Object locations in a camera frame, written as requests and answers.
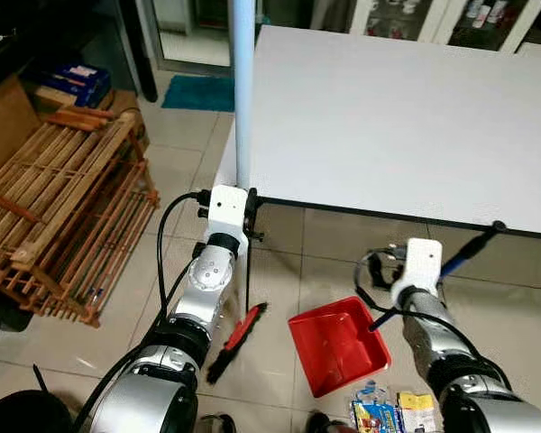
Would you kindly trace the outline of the blue box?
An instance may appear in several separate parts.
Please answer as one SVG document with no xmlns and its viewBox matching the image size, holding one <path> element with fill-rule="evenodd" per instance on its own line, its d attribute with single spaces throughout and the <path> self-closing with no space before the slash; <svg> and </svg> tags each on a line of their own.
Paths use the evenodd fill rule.
<svg viewBox="0 0 541 433">
<path fill-rule="evenodd" d="M 74 96 L 74 105 L 81 107 L 97 108 L 111 89 L 110 71 L 85 63 L 37 66 L 23 75 L 31 82 Z"/>
</svg>

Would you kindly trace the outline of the white folding table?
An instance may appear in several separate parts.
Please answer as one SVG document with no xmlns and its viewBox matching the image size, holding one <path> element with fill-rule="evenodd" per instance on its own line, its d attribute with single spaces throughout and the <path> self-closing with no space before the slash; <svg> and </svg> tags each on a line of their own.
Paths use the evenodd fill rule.
<svg viewBox="0 0 541 433">
<path fill-rule="evenodd" d="M 215 181 L 541 238 L 541 57 L 263 26 Z"/>
</svg>

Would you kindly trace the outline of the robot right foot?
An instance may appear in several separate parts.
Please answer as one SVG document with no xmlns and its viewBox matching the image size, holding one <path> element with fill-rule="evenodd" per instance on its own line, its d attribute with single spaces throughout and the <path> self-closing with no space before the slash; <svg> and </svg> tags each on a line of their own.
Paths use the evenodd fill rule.
<svg viewBox="0 0 541 433">
<path fill-rule="evenodd" d="M 332 419 L 321 411 L 312 411 L 305 422 L 304 433 L 354 433 L 345 422 Z"/>
</svg>

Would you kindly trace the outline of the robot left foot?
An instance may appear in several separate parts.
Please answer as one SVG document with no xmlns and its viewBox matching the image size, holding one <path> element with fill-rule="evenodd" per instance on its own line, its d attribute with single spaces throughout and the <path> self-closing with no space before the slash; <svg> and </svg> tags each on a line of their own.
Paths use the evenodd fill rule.
<svg viewBox="0 0 541 433">
<path fill-rule="evenodd" d="M 199 418 L 195 433 L 237 433 L 236 422 L 226 413 L 209 413 Z"/>
</svg>

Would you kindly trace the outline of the black waste bin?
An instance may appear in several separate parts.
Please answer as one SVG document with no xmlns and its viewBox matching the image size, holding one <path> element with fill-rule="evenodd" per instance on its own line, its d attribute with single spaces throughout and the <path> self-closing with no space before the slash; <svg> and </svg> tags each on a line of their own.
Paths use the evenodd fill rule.
<svg viewBox="0 0 541 433">
<path fill-rule="evenodd" d="M 0 399 L 0 433 L 72 433 L 64 401 L 40 389 L 23 389 Z"/>
</svg>

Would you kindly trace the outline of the white glass cabinet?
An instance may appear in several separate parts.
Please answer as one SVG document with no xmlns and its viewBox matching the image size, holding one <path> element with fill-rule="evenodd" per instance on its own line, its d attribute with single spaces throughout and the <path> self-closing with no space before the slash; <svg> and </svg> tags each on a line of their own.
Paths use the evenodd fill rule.
<svg viewBox="0 0 541 433">
<path fill-rule="evenodd" d="M 541 0 L 304 0 L 305 28 L 514 52 Z"/>
</svg>

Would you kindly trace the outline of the broom with red head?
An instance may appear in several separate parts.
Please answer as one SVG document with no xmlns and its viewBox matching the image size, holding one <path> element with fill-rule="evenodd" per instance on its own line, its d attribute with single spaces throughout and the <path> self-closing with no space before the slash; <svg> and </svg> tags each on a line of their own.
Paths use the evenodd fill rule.
<svg viewBox="0 0 541 433">
<path fill-rule="evenodd" d="M 253 101 L 253 55 L 257 40 L 257 3 L 258 0 L 233 0 L 231 8 L 231 41 L 233 42 L 234 67 L 234 147 L 236 147 L 236 182 L 238 189 L 245 189 L 247 194 L 257 194 L 251 186 L 250 144 L 252 136 L 251 112 Z M 244 271 L 244 317 L 236 322 L 236 328 L 226 339 L 224 347 L 215 362 L 207 368 L 207 382 L 217 383 L 226 368 L 233 363 L 249 338 L 255 323 L 267 309 L 266 302 L 252 304 L 250 293 L 250 240 L 249 252 L 237 259 L 245 260 Z"/>
</svg>

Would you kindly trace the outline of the yellow snack packet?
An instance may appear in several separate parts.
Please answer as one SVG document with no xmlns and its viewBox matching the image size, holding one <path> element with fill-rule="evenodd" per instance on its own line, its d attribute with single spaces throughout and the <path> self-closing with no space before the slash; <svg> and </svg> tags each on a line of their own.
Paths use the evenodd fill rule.
<svg viewBox="0 0 541 433">
<path fill-rule="evenodd" d="M 397 404 L 403 433 L 441 433 L 436 400 L 430 393 L 399 392 Z"/>
</svg>

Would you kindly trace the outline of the brown cardboard sheet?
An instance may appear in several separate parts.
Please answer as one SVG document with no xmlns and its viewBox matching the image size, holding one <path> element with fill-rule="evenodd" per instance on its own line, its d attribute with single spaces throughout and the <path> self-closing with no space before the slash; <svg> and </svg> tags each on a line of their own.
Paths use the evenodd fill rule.
<svg viewBox="0 0 541 433">
<path fill-rule="evenodd" d="M 0 83 L 0 168 L 41 123 L 18 75 L 7 76 Z"/>
</svg>

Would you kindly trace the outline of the red dustpan with blue handle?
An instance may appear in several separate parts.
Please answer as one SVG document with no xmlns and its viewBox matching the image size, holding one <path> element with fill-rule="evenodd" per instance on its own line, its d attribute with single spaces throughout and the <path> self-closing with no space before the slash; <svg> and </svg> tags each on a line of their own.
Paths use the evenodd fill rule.
<svg viewBox="0 0 541 433">
<path fill-rule="evenodd" d="M 480 381 L 495 392 L 512 392 L 506 373 L 484 357 L 455 324 L 439 288 L 441 278 L 451 275 L 506 230 L 501 220 L 484 227 L 455 256 L 441 260 L 439 298 L 408 286 L 398 309 L 391 301 L 391 284 L 403 268 L 369 269 L 366 252 L 353 268 L 352 297 L 329 302 L 289 320 L 312 395 L 319 399 L 389 368 L 391 354 L 381 329 L 392 318 L 402 318 L 404 339 L 419 375 L 433 395 L 440 395 L 461 378 Z"/>
</svg>

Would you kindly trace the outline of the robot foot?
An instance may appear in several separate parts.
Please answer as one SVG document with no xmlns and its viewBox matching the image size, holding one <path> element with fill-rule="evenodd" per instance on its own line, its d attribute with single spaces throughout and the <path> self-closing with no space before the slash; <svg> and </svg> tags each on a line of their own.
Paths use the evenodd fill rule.
<svg viewBox="0 0 541 433">
<path fill-rule="evenodd" d="M 312 411 L 305 422 L 304 433 L 354 433 L 345 422 L 332 419 L 321 411 Z"/>
<path fill-rule="evenodd" d="M 209 413 L 199 418 L 195 433 L 237 433 L 236 422 L 226 413 Z"/>
</svg>

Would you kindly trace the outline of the black cabinet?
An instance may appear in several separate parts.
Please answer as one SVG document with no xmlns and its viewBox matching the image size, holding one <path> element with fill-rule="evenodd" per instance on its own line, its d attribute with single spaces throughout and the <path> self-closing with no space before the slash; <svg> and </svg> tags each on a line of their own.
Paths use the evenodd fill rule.
<svg viewBox="0 0 541 433">
<path fill-rule="evenodd" d="M 160 92 L 144 44 L 143 12 L 140 0 L 0 0 L 0 83 L 32 61 L 77 52 L 114 26 L 134 89 L 154 103 Z"/>
</svg>

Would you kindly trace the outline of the teal floor mat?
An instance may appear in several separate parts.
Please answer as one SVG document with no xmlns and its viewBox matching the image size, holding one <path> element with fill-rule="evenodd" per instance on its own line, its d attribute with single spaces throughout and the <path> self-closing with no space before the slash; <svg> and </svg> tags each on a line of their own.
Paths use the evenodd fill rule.
<svg viewBox="0 0 541 433">
<path fill-rule="evenodd" d="M 224 76 L 172 76 L 160 107 L 233 113 L 234 80 Z"/>
</svg>

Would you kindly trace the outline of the wooden slatted shoe rack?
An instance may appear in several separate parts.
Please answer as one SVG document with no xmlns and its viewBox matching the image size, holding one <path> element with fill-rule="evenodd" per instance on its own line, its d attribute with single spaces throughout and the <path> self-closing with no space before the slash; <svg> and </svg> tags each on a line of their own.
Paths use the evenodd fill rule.
<svg viewBox="0 0 541 433">
<path fill-rule="evenodd" d="M 0 293 L 100 326 L 160 197 L 142 112 L 66 106 L 0 168 Z"/>
</svg>

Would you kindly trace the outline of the thin black antenna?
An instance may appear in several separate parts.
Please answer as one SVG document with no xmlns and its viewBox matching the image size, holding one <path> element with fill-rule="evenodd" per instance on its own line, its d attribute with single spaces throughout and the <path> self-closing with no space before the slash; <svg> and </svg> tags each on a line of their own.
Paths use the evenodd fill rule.
<svg viewBox="0 0 541 433">
<path fill-rule="evenodd" d="M 49 393 L 49 388 L 47 386 L 47 383 L 45 383 L 40 367 L 37 366 L 37 364 L 32 364 L 32 371 L 34 372 L 35 380 L 37 386 L 39 386 L 40 391 L 44 393 Z"/>
</svg>

